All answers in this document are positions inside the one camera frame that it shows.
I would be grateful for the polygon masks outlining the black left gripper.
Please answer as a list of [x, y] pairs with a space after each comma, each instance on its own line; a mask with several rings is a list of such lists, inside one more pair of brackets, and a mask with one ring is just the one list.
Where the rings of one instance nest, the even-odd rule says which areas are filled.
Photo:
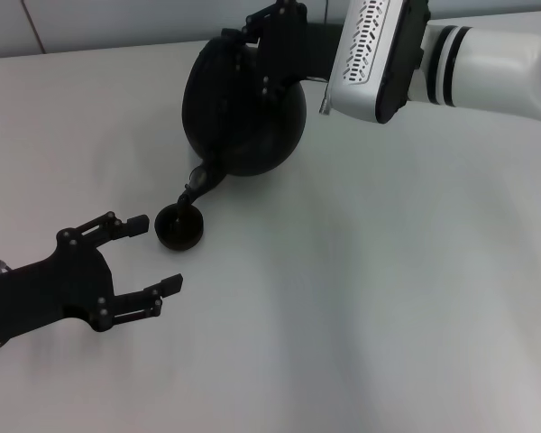
[[0, 347], [65, 318], [78, 318], [103, 332], [112, 323], [158, 317], [163, 299], [180, 292], [182, 275], [115, 296], [112, 274], [97, 250], [114, 240], [143, 235], [149, 225], [146, 215], [122, 221], [109, 211], [78, 230], [60, 231], [48, 258], [0, 274]]

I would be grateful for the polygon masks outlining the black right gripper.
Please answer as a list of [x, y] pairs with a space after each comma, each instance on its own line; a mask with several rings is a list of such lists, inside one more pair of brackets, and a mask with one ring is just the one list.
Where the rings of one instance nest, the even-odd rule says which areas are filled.
[[255, 118], [267, 98], [281, 98], [299, 81], [330, 79], [343, 26], [310, 23], [306, 7], [296, 1], [276, 1], [249, 14], [241, 29], [224, 28], [221, 36], [238, 44], [258, 47], [231, 51], [221, 96], [222, 113]]

